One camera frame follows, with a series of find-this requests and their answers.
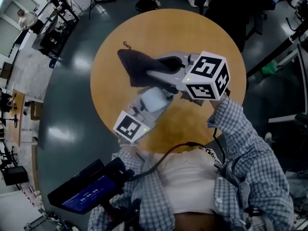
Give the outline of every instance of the blue screen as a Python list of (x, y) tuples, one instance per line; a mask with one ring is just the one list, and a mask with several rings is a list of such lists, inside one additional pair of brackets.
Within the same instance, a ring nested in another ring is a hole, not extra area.
[(102, 176), (87, 188), (62, 203), (62, 205), (75, 211), (83, 211), (115, 187), (116, 185), (113, 181), (107, 176)]

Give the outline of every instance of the black and white marker cube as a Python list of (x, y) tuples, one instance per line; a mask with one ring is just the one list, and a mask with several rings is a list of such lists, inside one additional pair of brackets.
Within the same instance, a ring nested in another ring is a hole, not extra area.
[(192, 99), (219, 100), (229, 81), (227, 59), (203, 51), (182, 83)]
[(127, 114), (125, 111), (121, 112), (113, 129), (118, 135), (127, 139), (129, 142), (136, 141), (150, 130), (148, 126)]

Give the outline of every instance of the plaid shirt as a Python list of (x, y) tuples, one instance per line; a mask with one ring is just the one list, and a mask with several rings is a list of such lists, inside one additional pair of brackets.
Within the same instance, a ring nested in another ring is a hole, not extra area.
[[(210, 128), (220, 129), (227, 141), (228, 159), (217, 175), (213, 200), (218, 214), (231, 230), (291, 230), (293, 202), (288, 182), (272, 149), (257, 135), (243, 108), (226, 98), (207, 122)], [(151, 167), (149, 160), (144, 163), (124, 150), (115, 157), (120, 157), (135, 174)], [(111, 204), (128, 207), (136, 198), (141, 199), (140, 225), (144, 230), (174, 230), (172, 207), (157, 172), (127, 182), (124, 193), (114, 197)], [(260, 209), (262, 218), (249, 217), (244, 211), (247, 207)], [(98, 206), (92, 210), (88, 230), (106, 230), (109, 220)]]

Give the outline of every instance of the round wooden table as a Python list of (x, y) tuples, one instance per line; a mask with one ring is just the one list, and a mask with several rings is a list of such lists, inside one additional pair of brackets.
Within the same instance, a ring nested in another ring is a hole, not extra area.
[[(244, 62), (230, 36), (204, 16), (176, 9), (160, 9), (139, 14), (118, 26), (98, 50), (91, 71), (91, 94), (97, 113), (111, 130), (122, 110), (136, 98), (141, 88), (130, 86), (117, 55), (123, 42), (151, 57), (171, 51), (201, 53), (208, 51), (227, 58), (231, 98), (242, 104), (246, 89)], [(207, 119), (213, 114), (209, 101), (198, 106), (176, 95), (158, 119), (156, 127), (140, 141), (140, 148), (164, 153), (172, 146), (213, 140)]]

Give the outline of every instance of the window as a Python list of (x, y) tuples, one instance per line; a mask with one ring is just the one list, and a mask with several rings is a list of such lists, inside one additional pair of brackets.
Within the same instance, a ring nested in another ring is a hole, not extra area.
[(20, 31), (0, 18), (0, 54), (9, 57), (14, 41)]
[(13, 2), (8, 6), (8, 8), (5, 10), (4, 14), (10, 17), (12, 20), (14, 20), (16, 23), (19, 22), (19, 17), (17, 12), (20, 10), (20, 8)]
[(38, 6), (33, 0), (15, 0), (28, 11), (33, 11)]

